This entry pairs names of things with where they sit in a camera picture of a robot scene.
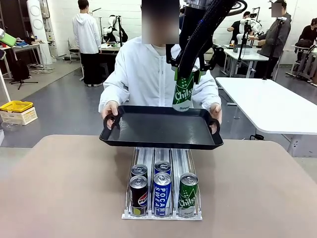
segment can dispenser rack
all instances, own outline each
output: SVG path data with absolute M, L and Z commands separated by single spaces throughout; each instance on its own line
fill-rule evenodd
M 153 211 L 153 179 L 154 164 L 158 161 L 168 161 L 171 164 L 172 189 L 170 214 L 167 217 L 157 217 Z M 126 191 L 126 204 L 122 219 L 134 220 L 181 220 L 181 221 L 201 221 L 201 198 L 199 185 L 196 193 L 195 214 L 191 218 L 183 218 L 178 215 L 178 193 L 180 177 L 184 173 L 196 174 L 192 153 L 187 149 L 162 149 L 162 148 L 135 148 L 131 168 L 136 164 L 143 164 L 148 167 L 148 211 L 145 216 L 133 216 L 130 203 L 130 186 L 129 181 Z

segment black pants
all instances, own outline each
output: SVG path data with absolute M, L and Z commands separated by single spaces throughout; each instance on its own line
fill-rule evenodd
M 273 57 L 271 64 L 268 68 L 267 78 L 271 78 L 271 74 L 273 73 L 274 67 L 277 62 L 278 62 L 278 58 Z M 268 61 L 258 61 L 254 78 L 263 78 L 266 72 L 267 65 L 268 65 Z
M 86 84 L 100 84 L 103 82 L 99 63 L 99 53 L 80 54 L 81 63 L 84 67 L 84 82 Z

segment person in gray jacket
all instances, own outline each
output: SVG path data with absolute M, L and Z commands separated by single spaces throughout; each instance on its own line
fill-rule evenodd
M 272 62 L 269 66 L 268 72 L 267 72 L 267 78 L 271 78 L 271 74 L 274 70 L 274 67 L 276 65 L 276 63 L 278 62 L 279 57 L 281 56 L 286 40 L 288 38 L 288 35 L 291 31 L 291 15 L 288 14 L 286 12 L 286 7 L 287 7 L 287 3 L 284 0 L 277 0 L 275 3 L 280 3 L 281 4 L 281 11 L 282 11 L 282 17 L 286 17 L 287 20 L 284 22 L 284 24 L 282 25 L 282 28 L 279 32 L 278 38 L 277 38 L 277 43 L 276 43 L 276 47 L 274 50 L 274 54 L 273 54 L 273 59 Z M 258 45 L 262 46 L 262 49 L 260 51 L 260 55 L 269 57 L 272 47 L 273 47 L 273 43 L 274 43 L 274 37 L 276 34 L 276 29 L 278 27 L 278 20 L 276 19 L 276 21 L 271 25 L 270 29 L 261 36 L 258 37 L 253 37 L 250 36 L 249 39 L 250 40 L 258 40 Z M 263 78 L 266 72 L 266 68 L 267 68 L 267 64 L 268 61 L 260 61 L 257 63 L 257 67 L 256 67 L 256 73 L 254 78 Z

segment black tray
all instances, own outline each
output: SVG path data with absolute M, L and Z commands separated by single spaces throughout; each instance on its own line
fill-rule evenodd
M 213 150 L 221 145 L 220 125 L 203 109 L 178 112 L 173 108 L 120 106 L 108 115 L 100 140 L 111 146 Z M 114 120 L 112 130 L 106 122 Z M 210 125 L 217 132 L 212 134 Z

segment green object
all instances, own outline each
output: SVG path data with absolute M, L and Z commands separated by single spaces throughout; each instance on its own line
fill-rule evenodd
M 193 69 L 188 78 L 183 78 L 178 75 L 178 68 L 175 71 L 175 92 L 173 97 L 173 108 L 179 112 L 187 111 L 192 103 L 192 93 L 194 84 L 198 84 L 200 80 L 200 71 Z
M 193 217 L 195 215 L 196 193 L 198 177 L 193 173 L 185 173 L 180 177 L 178 215 Z
M 6 45 L 8 45 L 10 47 L 13 47 L 13 46 L 15 46 L 16 38 L 5 33 L 4 37 L 0 38 L 0 41 L 5 43 Z

